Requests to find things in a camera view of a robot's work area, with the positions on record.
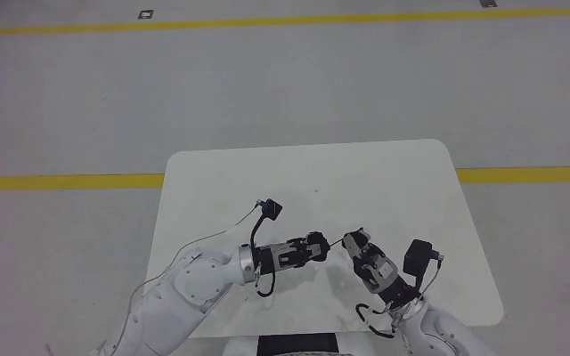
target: white robotic arm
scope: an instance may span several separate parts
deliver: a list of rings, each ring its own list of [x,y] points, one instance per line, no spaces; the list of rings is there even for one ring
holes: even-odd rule
[[[392,318],[392,334],[379,332],[360,311],[361,308],[369,308],[368,305],[357,304],[356,312],[372,332],[393,338],[399,329],[408,354],[413,356],[494,356],[494,352],[457,318],[429,304],[423,292],[419,292],[429,261],[437,260],[439,270],[444,259],[432,250],[431,244],[414,240],[404,257],[403,271],[416,278],[416,285],[412,287],[399,276],[397,267],[384,252],[370,243],[370,239],[370,235],[360,229],[347,233],[342,246],[353,260],[354,273],[371,293],[378,294],[386,304],[384,311],[372,313],[387,312]]]
[[[326,260],[330,246],[320,232],[256,247],[254,236],[259,225],[265,218],[275,220],[281,211],[281,206],[271,199],[258,200],[256,206],[262,207],[262,215],[249,244],[241,245],[231,256],[199,248],[188,250],[173,261],[132,308],[111,339],[104,341],[91,355],[167,356],[198,327],[230,291],[232,284],[243,286],[257,282],[259,276],[265,274],[273,275],[274,284],[277,271],[302,267],[309,261]],[[263,297],[272,292],[273,286],[267,294],[257,291]]]
[[[121,324],[92,355],[166,356],[188,338],[233,283],[254,280],[248,246],[232,256],[189,250],[133,308],[126,326]]]

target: yellow stripe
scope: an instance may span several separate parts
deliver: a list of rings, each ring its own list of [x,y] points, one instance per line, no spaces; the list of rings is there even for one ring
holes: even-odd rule
[[[461,184],[570,183],[570,167],[457,169]],[[160,189],[163,174],[0,177],[0,190]]]
[[[57,35],[72,33],[100,33],[127,31],[159,31],[199,28],[250,28],[268,26],[326,25],[366,22],[409,22],[409,21],[456,21],[456,20],[498,20],[570,16],[570,9],[521,9],[492,10],[480,12],[432,12],[397,13],[371,15],[333,15],[296,18],[206,20],[188,22],[137,22],[38,28],[0,28],[0,36],[10,35]]]
[[[457,169],[461,184],[569,183],[570,167]]]
[[[0,190],[158,189],[163,180],[163,174],[8,176],[0,177]]]

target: white cable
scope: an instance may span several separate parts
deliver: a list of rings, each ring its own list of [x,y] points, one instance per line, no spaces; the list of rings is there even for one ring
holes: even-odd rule
[[[251,210],[249,211],[249,213],[247,213],[244,217],[242,217],[242,218],[241,218],[238,222],[236,222],[231,228],[226,229],[226,230],[224,230],[224,231],[217,232],[217,233],[212,234],[212,235],[208,235],[208,236],[203,237],[203,238],[200,238],[200,239],[195,239],[195,240],[193,240],[193,241],[187,243],[186,245],[180,247],[180,249],[178,250],[178,252],[176,252],[175,257],[172,259],[172,262],[166,267],[165,270],[162,271],[162,273],[160,273],[158,276],[156,276],[156,277],[154,277],[154,278],[145,280],[143,283],[141,283],[140,285],[138,285],[138,286],[133,290],[133,293],[131,293],[131,297],[130,297],[129,300],[128,300],[128,307],[126,308],[126,317],[125,317],[125,322],[123,323],[123,329],[121,330],[121,335],[118,337],[117,343],[115,344],[114,349],[113,349],[113,352],[110,354],[110,356],[113,356],[113,355],[115,354],[115,352],[116,352],[117,349],[118,349],[118,346],[119,346],[120,343],[121,343],[121,340],[123,340],[123,336],[125,335],[125,330],[126,330],[126,324],[128,323],[128,317],[131,315],[131,306],[133,306],[133,298],[134,298],[134,295],[136,294],[136,292],[138,292],[138,290],[141,289],[141,288],[142,288],[144,285],[146,285],[147,283],[151,283],[153,280],[156,280],[156,279],[159,279],[160,277],[162,277],[162,276],[166,273],[166,271],[168,271],[168,269],[170,269],[170,267],[172,267],[172,265],[175,263],[176,257],[178,257],[178,255],[182,252],[182,250],[184,250],[185,248],[187,248],[189,245],[191,245],[191,244],[193,244],[193,243],[196,243],[196,242],[203,241],[203,240],[205,240],[205,239],[210,239],[210,238],[213,238],[213,237],[215,237],[215,236],[219,236],[219,235],[225,234],[227,231],[229,231],[229,230],[235,228],[236,226],[238,226],[239,224],[241,224],[244,220],[246,220],[246,219],[248,218],[248,216],[250,216],[251,213],[253,213],[254,210],[256,210],[256,207],[257,207],[257,206],[258,206],[258,204],[256,204],[256,205],[253,207],[253,209],[251,209]]]
[[[436,280],[437,275],[439,274],[439,270],[441,270],[440,267],[437,268],[436,274],[434,275],[434,277],[429,281],[429,283],[427,284],[427,286],[424,288],[424,291],[421,292],[421,294],[419,295],[418,300],[416,301],[416,303],[414,305],[417,305],[419,303],[419,301],[421,300],[421,298],[423,298],[424,294],[426,294],[426,291],[428,290],[429,286],[431,286],[432,283],[434,283],[434,280]]]

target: black cable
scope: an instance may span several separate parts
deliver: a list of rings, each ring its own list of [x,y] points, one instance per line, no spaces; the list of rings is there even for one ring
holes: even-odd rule
[[[360,320],[362,320],[362,322],[366,323],[366,325],[368,326],[368,328],[370,329],[371,332],[373,332],[377,336],[385,337],[386,339],[393,339],[394,338],[393,335],[382,333],[382,332],[378,331],[377,329],[375,329],[372,325],[370,325],[366,322],[366,319],[364,318],[364,316],[362,315],[360,310],[361,310],[361,308],[370,309],[370,306],[366,305],[365,303],[359,303],[354,308],[356,309],[356,313],[360,317]],[[377,314],[377,315],[382,314],[381,312],[375,311],[374,309],[372,309],[372,313]]]
[[[257,219],[257,222],[256,222],[256,226],[254,226],[253,230],[251,231],[251,237],[249,238],[249,248],[251,248],[252,254],[253,254],[253,248],[254,248],[254,243],[255,243],[254,238],[256,236],[257,229],[259,229],[259,226],[261,226],[261,223],[264,221],[265,218],[266,218],[266,216],[264,214],[259,216],[259,219]]]
[[[343,239],[344,239],[344,238],[342,238],[342,239],[339,239],[339,240],[337,240],[337,241],[333,242],[333,243],[332,243],[332,245],[330,245],[330,246],[331,246],[331,247],[335,246],[335,245],[336,245],[338,242],[342,241]]]
[[[275,270],[273,270],[273,272],[271,272],[271,276],[272,276],[272,280],[271,280],[271,289],[269,289],[269,293],[264,293],[262,291],[257,291],[257,295],[266,298],[269,295],[273,294],[273,290],[275,289]]]

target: cable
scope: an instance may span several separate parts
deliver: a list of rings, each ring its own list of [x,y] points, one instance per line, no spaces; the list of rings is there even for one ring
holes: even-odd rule
[[[426,291],[428,290],[429,286],[431,286],[432,283],[434,283],[434,280],[436,280],[437,275],[439,274],[439,270],[442,269],[442,262],[441,261],[437,261],[437,271],[436,274],[434,275],[434,277],[429,281],[429,283],[427,284],[427,286],[424,288],[424,291],[421,292],[421,294],[419,295],[418,300],[416,301],[416,304],[418,304],[418,302],[424,297],[424,294],[426,294]]]
[[[151,278],[151,279],[145,280],[143,283],[141,283],[140,285],[138,285],[138,286],[133,290],[133,293],[131,293],[131,297],[130,297],[129,300],[128,300],[128,307],[126,308],[126,316],[125,316],[125,322],[123,323],[123,329],[121,330],[121,334],[120,334],[120,336],[118,337],[117,343],[113,345],[113,352],[110,354],[110,356],[113,356],[113,355],[115,354],[115,352],[116,352],[117,349],[118,349],[118,346],[120,345],[121,341],[123,340],[123,336],[125,335],[125,330],[126,330],[126,324],[128,323],[128,317],[131,315],[131,307],[133,306],[133,298],[134,298],[134,295],[136,294],[136,292],[138,292],[138,290],[141,289],[144,285],[146,285],[146,284],[148,284],[148,283],[151,283],[153,280],[156,280],[156,279],[159,279],[160,277],[162,277],[162,276],[170,269],[170,267],[172,267],[172,265],[175,263],[176,257],[178,257],[178,255],[179,255],[185,248],[187,248],[189,245],[194,244],[194,243],[196,243],[196,242],[203,241],[203,240],[205,240],[205,239],[210,239],[210,238],[213,238],[213,237],[215,237],[215,236],[219,236],[219,235],[225,234],[227,231],[233,229],[234,227],[236,227],[236,226],[238,226],[239,224],[241,224],[244,220],[246,220],[246,219],[248,218],[248,216],[250,216],[251,213],[253,213],[254,210],[256,210],[256,208],[257,208],[257,204],[253,207],[253,209],[251,209],[251,210],[249,211],[249,213],[247,213],[244,217],[242,217],[242,218],[241,218],[238,222],[236,222],[231,228],[226,229],[226,230],[224,230],[224,231],[217,232],[217,233],[212,234],[212,235],[208,235],[208,236],[203,237],[203,238],[200,238],[200,239],[195,239],[195,240],[193,240],[193,241],[187,243],[186,245],[180,247],[180,249],[178,249],[178,252],[176,252],[175,257],[172,259],[172,262],[170,262],[170,264],[169,264],[158,276],[156,276],[156,277],[154,277],[154,278]]]
[[[272,276],[272,280],[271,280],[271,288],[269,289],[269,292],[268,292],[268,293],[264,293],[264,292],[262,292],[262,291],[260,291],[260,290],[257,290],[257,295],[259,295],[259,296],[261,296],[261,297],[263,297],[263,298],[266,298],[266,297],[268,297],[269,295],[272,295],[272,294],[273,294],[273,290],[275,289],[275,270],[273,270],[273,272],[271,272],[271,276]]]
[[[338,242],[342,241],[344,238],[342,239],[338,239],[335,242],[332,243],[332,245],[330,245],[331,247],[335,246]]]
[[[256,236],[256,232],[257,229],[259,229],[259,226],[261,226],[261,223],[265,220],[266,216],[264,214],[262,214],[261,216],[259,216],[259,219],[257,219],[256,222],[256,226],[253,227],[253,230],[251,231],[251,237],[249,238],[249,248],[251,248],[251,253],[253,254],[253,248],[254,246],[254,238]]]
[[[360,320],[362,320],[362,322],[364,322],[366,324],[366,326],[370,329],[371,332],[373,332],[377,336],[385,337],[386,339],[393,339],[394,338],[394,335],[382,333],[382,332],[378,331],[377,329],[375,329],[372,325],[370,325],[369,322],[366,320],[366,318],[364,318],[364,315],[362,315],[362,312],[360,311],[361,308],[370,309],[370,306],[368,306],[365,303],[359,303],[354,307],[354,309],[356,310],[356,314],[358,314],[358,316],[360,317]],[[376,315],[381,315],[381,314],[384,314],[385,312],[387,312],[388,310],[389,310],[389,305],[387,304],[387,307],[384,308],[384,311],[375,311],[374,309],[372,309],[372,313],[376,314]]]

